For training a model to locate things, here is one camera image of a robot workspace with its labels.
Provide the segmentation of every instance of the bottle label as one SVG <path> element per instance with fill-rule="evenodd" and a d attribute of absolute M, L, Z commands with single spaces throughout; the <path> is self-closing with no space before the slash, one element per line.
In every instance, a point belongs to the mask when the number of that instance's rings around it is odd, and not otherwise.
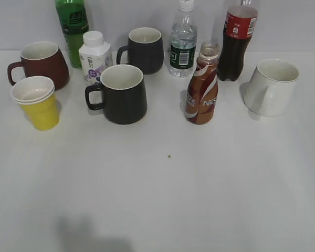
<path fill-rule="evenodd" d="M 257 16 L 240 18 L 227 13 L 224 25 L 224 34 L 236 39 L 247 39 L 252 36 L 256 25 Z"/>
<path fill-rule="evenodd" d="M 86 85 L 100 82 L 101 73 L 113 65 L 111 51 L 101 56 L 79 54 Z"/>
<path fill-rule="evenodd" d="M 88 19 L 83 5 L 64 4 L 56 6 L 64 34 L 74 35 L 89 30 Z"/>
<path fill-rule="evenodd" d="M 189 69 L 194 65 L 196 46 L 191 49 L 179 49 L 171 45 L 170 65 L 176 69 Z"/>
<path fill-rule="evenodd" d="M 213 116 L 218 93 L 216 67 L 197 65 L 190 82 L 185 117 L 193 123 L 206 123 Z"/>

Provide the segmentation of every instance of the yellow paper cup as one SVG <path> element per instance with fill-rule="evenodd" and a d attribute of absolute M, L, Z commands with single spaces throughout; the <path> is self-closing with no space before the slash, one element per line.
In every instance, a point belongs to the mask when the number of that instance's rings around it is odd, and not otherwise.
<path fill-rule="evenodd" d="M 59 122 L 54 90 L 51 79 L 33 76 L 16 83 L 10 95 L 37 130 L 50 130 Z"/>

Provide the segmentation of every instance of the black mug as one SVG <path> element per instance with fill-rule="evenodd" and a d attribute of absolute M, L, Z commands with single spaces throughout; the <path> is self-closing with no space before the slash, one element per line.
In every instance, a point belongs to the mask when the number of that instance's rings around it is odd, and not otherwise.
<path fill-rule="evenodd" d="M 85 89 L 85 100 L 91 110 L 102 109 L 105 117 L 117 124 L 131 124 L 147 112 L 146 89 L 142 71 L 131 65 L 116 65 L 104 70 L 101 83 Z M 89 93 L 101 91 L 102 102 L 91 104 Z"/>
<path fill-rule="evenodd" d="M 120 64 L 122 53 L 128 50 L 130 65 L 140 68 L 144 75 L 158 72 L 164 59 L 161 32 L 154 28 L 142 27 L 131 31 L 128 37 L 128 45 L 118 50 L 117 64 Z"/>

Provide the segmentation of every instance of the cola bottle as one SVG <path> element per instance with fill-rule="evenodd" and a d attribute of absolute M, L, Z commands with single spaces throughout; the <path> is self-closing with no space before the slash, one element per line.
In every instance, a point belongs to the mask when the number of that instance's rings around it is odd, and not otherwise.
<path fill-rule="evenodd" d="M 235 81 L 244 67 L 244 54 L 256 25 L 258 11 L 255 0 L 242 0 L 231 6 L 223 30 L 223 48 L 217 74 L 221 80 Z"/>
<path fill-rule="evenodd" d="M 204 124 L 214 115 L 218 95 L 217 43 L 204 42 L 199 53 L 196 71 L 188 87 L 185 117 L 195 124 Z"/>

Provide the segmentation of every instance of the mug handle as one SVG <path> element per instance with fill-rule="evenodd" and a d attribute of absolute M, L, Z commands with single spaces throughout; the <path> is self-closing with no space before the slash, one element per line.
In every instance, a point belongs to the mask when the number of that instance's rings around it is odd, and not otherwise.
<path fill-rule="evenodd" d="M 274 97 L 275 90 L 276 88 L 274 86 L 268 86 L 266 88 L 264 98 L 262 99 L 263 101 L 260 105 L 260 109 L 259 109 L 260 111 L 266 110 L 270 106 L 272 99 Z"/>
<path fill-rule="evenodd" d="M 123 52 L 128 51 L 129 49 L 130 49 L 129 46 L 123 46 L 123 47 L 119 48 L 118 53 L 117 53 L 117 65 L 120 64 L 121 56 L 122 56 Z"/>
<path fill-rule="evenodd" d="M 13 78 L 12 78 L 12 70 L 16 67 L 23 67 L 23 63 L 21 61 L 15 62 L 15 63 L 10 64 L 7 68 L 8 80 L 12 86 L 16 83 L 15 81 L 13 81 Z"/>
<path fill-rule="evenodd" d="M 97 85 L 93 85 L 93 86 L 88 86 L 85 89 L 85 100 L 86 100 L 86 105 L 88 106 L 89 109 L 100 110 L 100 109 L 104 108 L 104 102 L 103 101 L 101 103 L 98 103 L 98 104 L 91 104 L 90 98 L 89 98 L 89 93 L 94 92 L 94 91 L 103 92 L 103 89 L 104 89 L 104 86 L 101 83 L 99 83 Z"/>

